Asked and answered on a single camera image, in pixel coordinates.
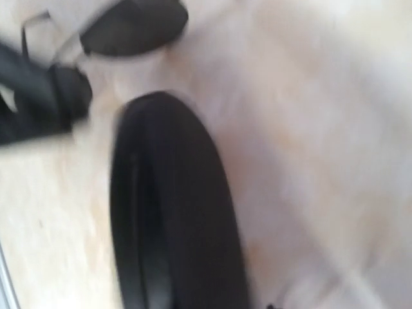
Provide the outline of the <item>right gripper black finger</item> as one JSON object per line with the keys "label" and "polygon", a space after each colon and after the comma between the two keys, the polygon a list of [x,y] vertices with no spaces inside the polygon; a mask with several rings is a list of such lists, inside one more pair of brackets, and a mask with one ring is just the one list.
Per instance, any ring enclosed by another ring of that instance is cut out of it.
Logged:
{"label": "right gripper black finger", "polygon": [[2,42],[1,85],[14,92],[17,108],[1,99],[2,146],[69,134],[88,118],[93,92],[78,68],[47,68]]}

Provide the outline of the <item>black glasses case beige lining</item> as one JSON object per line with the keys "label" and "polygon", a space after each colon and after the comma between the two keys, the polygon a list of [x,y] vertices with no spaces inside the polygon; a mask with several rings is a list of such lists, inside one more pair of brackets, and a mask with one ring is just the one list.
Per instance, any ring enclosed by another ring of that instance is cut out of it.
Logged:
{"label": "black glasses case beige lining", "polygon": [[109,206],[124,308],[250,308],[227,177],[200,119],[157,91],[126,104]]}

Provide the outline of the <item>black frame sunglasses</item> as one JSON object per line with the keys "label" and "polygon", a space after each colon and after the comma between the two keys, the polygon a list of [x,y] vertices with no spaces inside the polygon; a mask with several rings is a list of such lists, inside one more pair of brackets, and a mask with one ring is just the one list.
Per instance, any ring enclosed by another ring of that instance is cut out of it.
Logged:
{"label": "black frame sunglasses", "polygon": [[[58,63],[58,51],[49,66],[31,60],[26,29],[50,19],[48,11],[35,15],[21,26],[21,51],[1,46],[1,82],[27,95],[48,100],[51,91],[75,92],[88,84],[76,67]],[[77,33],[83,54],[128,58],[171,44],[184,31],[189,14],[179,1],[117,1],[91,18]]]}

